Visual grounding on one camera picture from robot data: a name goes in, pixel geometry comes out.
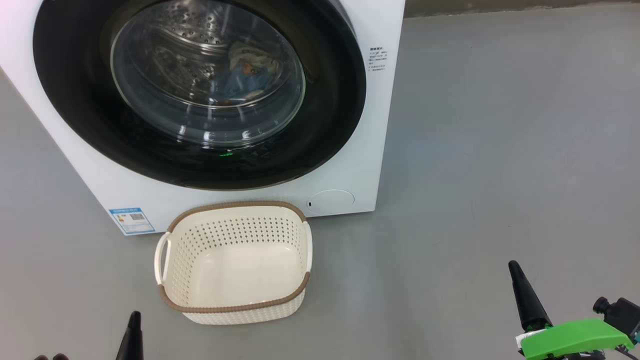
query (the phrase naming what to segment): white plastic basket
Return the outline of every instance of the white plastic basket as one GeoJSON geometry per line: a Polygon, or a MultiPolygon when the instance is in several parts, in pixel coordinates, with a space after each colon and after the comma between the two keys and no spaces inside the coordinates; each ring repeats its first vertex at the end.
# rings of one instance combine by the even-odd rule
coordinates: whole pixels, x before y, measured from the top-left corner
{"type": "Polygon", "coordinates": [[[231,325],[298,310],[311,259],[311,229],[298,208],[277,201],[235,202],[177,217],[158,242],[154,267],[171,308],[197,323],[231,325]]]}

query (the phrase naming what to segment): gray floor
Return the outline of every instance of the gray floor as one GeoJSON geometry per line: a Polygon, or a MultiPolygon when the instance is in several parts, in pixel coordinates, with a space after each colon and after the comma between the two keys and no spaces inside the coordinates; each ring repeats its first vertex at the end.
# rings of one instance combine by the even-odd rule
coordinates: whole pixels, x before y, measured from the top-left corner
{"type": "Polygon", "coordinates": [[[553,321],[640,302],[640,6],[410,19],[378,209],[316,218],[285,320],[206,327],[157,294],[157,236],[125,238],[0,78],[3,359],[518,359],[507,262],[553,321]]]}

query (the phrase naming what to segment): clothing in drum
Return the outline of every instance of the clothing in drum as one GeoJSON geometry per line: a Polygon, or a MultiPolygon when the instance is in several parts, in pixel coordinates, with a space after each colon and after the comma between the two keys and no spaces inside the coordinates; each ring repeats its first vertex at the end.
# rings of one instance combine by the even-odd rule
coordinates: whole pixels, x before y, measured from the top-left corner
{"type": "Polygon", "coordinates": [[[136,14],[113,42],[111,70],[123,99],[149,124],[207,147],[273,136],[305,92],[300,60],[277,30],[210,0],[169,1],[136,14]]]}

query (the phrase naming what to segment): washing machine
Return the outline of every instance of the washing machine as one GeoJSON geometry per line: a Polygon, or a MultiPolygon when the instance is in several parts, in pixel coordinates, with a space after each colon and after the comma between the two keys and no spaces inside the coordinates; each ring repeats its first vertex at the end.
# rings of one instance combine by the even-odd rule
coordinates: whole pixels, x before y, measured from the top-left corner
{"type": "Polygon", "coordinates": [[[372,211],[403,0],[3,2],[0,67],[126,235],[372,211]]]}

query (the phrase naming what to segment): brown basket rim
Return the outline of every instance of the brown basket rim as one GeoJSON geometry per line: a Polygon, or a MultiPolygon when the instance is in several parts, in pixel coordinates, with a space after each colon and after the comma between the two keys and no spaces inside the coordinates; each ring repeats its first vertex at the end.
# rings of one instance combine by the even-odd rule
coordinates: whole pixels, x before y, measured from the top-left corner
{"type": "MultiPolygon", "coordinates": [[[[177,218],[169,225],[167,229],[168,233],[173,232],[176,225],[184,220],[186,217],[193,215],[195,213],[201,213],[203,211],[210,210],[218,210],[218,209],[228,209],[228,208],[245,208],[250,206],[276,206],[281,208],[288,208],[293,210],[299,217],[302,222],[307,221],[305,215],[298,209],[296,206],[289,204],[284,201],[238,201],[238,202],[226,202],[223,204],[213,204],[213,205],[205,205],[199,206],[197,208],[193,208],[183,212],[178,215],[177,218]]],[[[302,279],[302,283],[298,286],[295,291],[291,294],[276,300],[270,300],[265,302],[259,302],[256,304],[248,304],[248,305],[238,305],[238,306],[219,306],[219,307],[189,307],[189,306],[180,306],[174,303],[171,299],[169,299],[169,295],[167,295],[166,290],[163,284],[158,285],[158,290],[160,291],[160,296],[163,298],[164,303],[167,304],[170,308],[180,311],[181,313],[196,313],[196,314],[214,314],[214,313],[235,313],[238,311],[247,311],[247,310],[255,310],[255,309],[263,309],[265,307],[277,306],[285,304],[293,299],[295,299],[302,291],[307,287],[307,283],[309,282],[309,278],[311,276],[310,272],[306,272],[304,278],[302,279]]]]}
{"type": "Polygon", "coordinates": [[[193,214],[196,214],[196,213],[202,213],[204,211],[210,211],[210,210],[229,209],[229,208],[249,208],[249,207],[253,207],[253,206],[276,206],[276,207],[279,207],[279,208],[287,208],[287,209],[293,210],[293,212],[295,212],[300,217],[300,220],[302,220],[302,222],[307,221],[307,218],[306,218],[305,214],[302,211],[300,211],[300,209],[298,209],[298,207],[296,207],[295,205],[289,204],[288,202],[284,202],[284,201],[237,201],[237,202],[224,202],[222,204],[212,204],[212,205],[199,206],[197,208],[189,209],[189,210],[183,212],[182,214],[178,215],[178,217],[176,217],[174,221],[171,222],[171,224],[169,225],[169,228],[167,228],[167,232],[168,233],[172,233],[173,230],[175,229],[176,225],[178,225],[178,223],[180,221],[184,220],[189,215],[193,215],[193,214]]]}
{"type": "Polygon", "coordinates": [[[162,296],[164,303],[169,305],[170,308],[180,311],[181,313],[192,313],[192,314],[219,314],[219,313],[235,313],[237,311],[246,311],[246,310],[256,310],[263,309],[265,307],[271,307],[276,305],[285,304],[293,299],[295,299],[300,293],[307,287],[307,283],[309,282],[309,277],[311,276],[310,272],[305,273],[305,277],[302,279],[302,283],[296,291],[291,294],[282,297],[276,300],[270,300],[265,302],[258,302],[256,304],[248,304],[248,305],[238,305],[238,306],[218,306],[218,307],[189,307],[189,306],[180,306],[171,299],[166,294],[166,290],[164,289],[164,285],[158,285],[158,290],[160,291],[160,296],[162,296]]]}

